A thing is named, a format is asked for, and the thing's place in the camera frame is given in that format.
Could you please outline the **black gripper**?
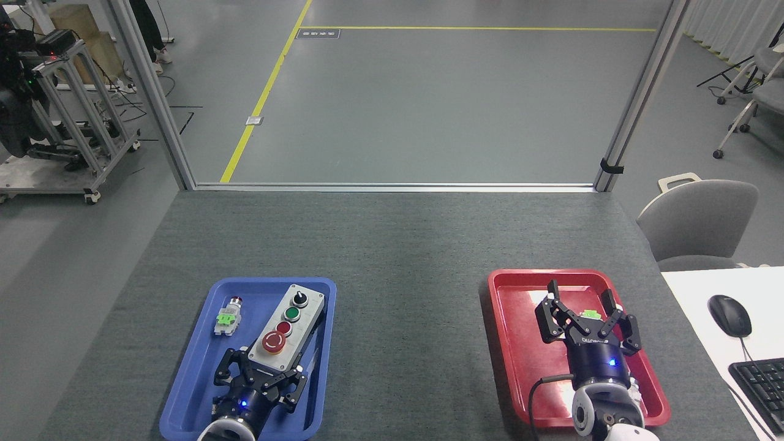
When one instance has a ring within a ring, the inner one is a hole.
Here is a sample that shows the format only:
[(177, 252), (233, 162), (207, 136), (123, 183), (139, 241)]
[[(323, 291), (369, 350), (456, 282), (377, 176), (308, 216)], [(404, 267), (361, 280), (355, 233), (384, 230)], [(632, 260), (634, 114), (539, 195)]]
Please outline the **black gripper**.
[(296, 410), (306, 382), (303, 367), (296, 364), (264, 380), (263, 388), (247, 387), (252, 384), (252, 366), (247, 349), (226, 349), (214, 372), (213, 385), (230, 386), (230, 389), (224, 396), (213, 399), (212, 421), (221, 418), (243, 420), (253, 431), (261, 431), (275, 405)]
[[(600, 294), (601, 305), (607, 320), (600, 327), (600, 337), (586, 337), (579, 316), (565, 306), (560, 299), (557, 279), (547, 285), (547, 294), (535, 308), (541, 340), (550, 344), (576, 328), (579, 333), (567, 337), (567, 360), (573, 376), (573, 388), (587, 383), (619, 383), (625, 388), (631, 385), (630, 374), (625, 356), (632, 356), (642, 349), (639, 336), (638, 319), (625, 313), (622, 305), (616, 303), (615, 294), (610, 288)], [(613, 333), (620, 326), (622, 339)]]

